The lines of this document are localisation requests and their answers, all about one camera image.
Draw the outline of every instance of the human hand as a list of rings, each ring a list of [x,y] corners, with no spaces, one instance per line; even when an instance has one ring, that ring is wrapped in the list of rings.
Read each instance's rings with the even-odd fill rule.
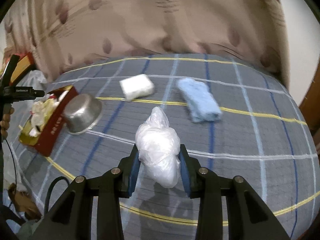
[[[0,122],[1,125],[1,135],[4,137],[4,139],[7,138],[9,129],[9,122],[10,122],[10,115],[14,113],[14,108],[12,107],[9,111],[9,114],[4,114],[2,117],[2,121]]]

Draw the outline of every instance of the gray plaid bedsheet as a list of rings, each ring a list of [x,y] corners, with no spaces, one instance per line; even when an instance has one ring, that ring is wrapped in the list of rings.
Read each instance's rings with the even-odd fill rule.
[[[147,74],[156,91],[139,102],[122,101],[119,80]],[[205,82],[223,111],[215,123],[192,123],[175,83],[180,77]],[[14,103],[9,130],[23,182],[41,211],[50,183],[62,174],[102,175],[130,154],[135,132],[155,106],[161,106],[189,153],[219,176],[243,176],[275,212],[288,235],[297,239],[316,217],[320,170],[311,134],[287,90],[247,63],[213,55],[176,54],[113,58],[61,75],[48,91],[73,84],[102,98],[103,117],[91,130],[71,136],[64,128],[50,158],[35,155],[17,139],[18,124],[29,116],[25,102]],[[51,205],[65,189],[59,182]],[[125,239],[194,239],[199,200],[188,199],[181,179],[161,187],[140,168],[136,191],[121,199]],[[92,239],[96,238],[94,200]],[[223,200],[224,239],[228,217]]]

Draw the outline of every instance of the yellow stripe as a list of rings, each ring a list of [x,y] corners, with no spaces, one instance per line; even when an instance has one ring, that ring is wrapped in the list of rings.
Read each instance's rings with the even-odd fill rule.
[[[84,69],[84,68],[89,68],[89,67],[97,67],[97,66],[103,66],[103,65],[108,65],[108,64],[112,64],[112,63],[117,63],[117,62],[121,62],[121,61],[127,61],[127,60],[135,60],[135,59],[149,59],[149,60],[183,60],[183,61],[198,61],[198,62],[217,62],[217,63],[221,63],[221,64],[232,64],[232,61],[222,61],[222,60],[215,60],[215,59],[201,59],[201,58],[174,58],[174,57],[127,57],[127,58],[122,58],[122,59],[118,59],[118,60],[114,60],[114,61],[110,61],[110,62],[106,62],[106,63],[101,63],[101,64],[95,64],[95,65],[90,65],[90,66],[86,66],[86,67],[81,67],[81,68],[76,68],[73,70],[70,70],[68,72],[72,72],[72,71],[77,71],[80,69]]]
[[[72,175],[70,172],[66,171],[59,164],[55,163],[50,157],[46,157],[46,159],[57,170],[59,170],[63,175],[65,175],[66,177],[68,177],[71,180],[75,179],[74,175]],[[289,213],[289,212],[299,208],[300,206],[303,206],[303,205],[307,204],[308,202],[312,201],[314,198],[318,197],[319,195],[320,195],[320,191],[318,191],[316,194],[306,198],[305,200],[302,200],[302,201],[298,202],[296,205],[292,205],[290,207],[281,209],[279,211],[275,211],[275,212],[273,212],[273,214],[277,217],[277,216]],[[197,226],[197,223],[198,223],[197,220],[163,216],[163,215],[154,214],[154,213],[151,213],[149,211],[142,210],[142,209],[139,209],[139,208],[136,208],[136,207],[128,207],[127,205],[125,205],[124,203],[121,203],[121,202],[120,202],[120,207],[122,209],[126,209],[129,212],[134,213],[136,215],[140,215],[140,216],[143,216],[143,217],[147,217],[147,218],[158,220],[158,221],[162,221],[162,222],[173,223],[173,224],[178,224],[178,225],[189,225],[189,226]],[[224,227],[226,227],[226,226],[228,226],[228,221],[224,220],[222,222],[222,224],[223,224]]]
[[[100,100],[121,100],[121,101],[125,101],[125,98],[97,98]],[[140,102],[140,103],[151,103],[151,104],[158,104],[158,105],[162,105],[162,104],[166,104],[166,105],[173,105],[173,106],[187,106],[188,104],[184,103],[184,102],[174,102],[174,101],[157,101],[157,100],[146,100],[146,99],[135,99],[132,100],[133,102]],[[225,111],[225,112],[230,112],[230,113],[234,113],[234,114],[245,114],[245,115],[251,115],[250,112],[248,111],[242,111],[242,110],[237,110],[237,109],[232,109],[232,108],[226,108],[226,107],[220,107],[221,111]],[[275,118],[275,119],[279,119],[279,120],[283,120],[285,122],[297,122],[303,125],[307,125],[306,122],[303,121],[299,121],[295,118],[284,118],[284,117],[280,117],[278,115],[275,114],[265,114],[265,113],[252,113],[253,116],[256,117],[267,117],[267,118]]]

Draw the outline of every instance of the stainless steel bowl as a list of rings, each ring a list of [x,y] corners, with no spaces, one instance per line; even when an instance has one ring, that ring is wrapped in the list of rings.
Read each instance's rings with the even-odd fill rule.
[[[102,115],[102,103],[89,94],[74,97],[65,107],[63,115],[71,134],[81,134],[97,124]]]

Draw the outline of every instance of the white tissue pack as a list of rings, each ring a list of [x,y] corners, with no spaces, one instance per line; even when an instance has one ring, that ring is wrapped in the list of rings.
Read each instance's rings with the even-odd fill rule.
[[[148,176],[165,188],[174,187],[180,177],[180,138],[169,127],[169,121],[160,107],[152,109],[148,119],[136,132],[139,160]]]
[[[155,87],[145,74],[121,80],[120,86],[125,99],[128,101],[153,94]]]

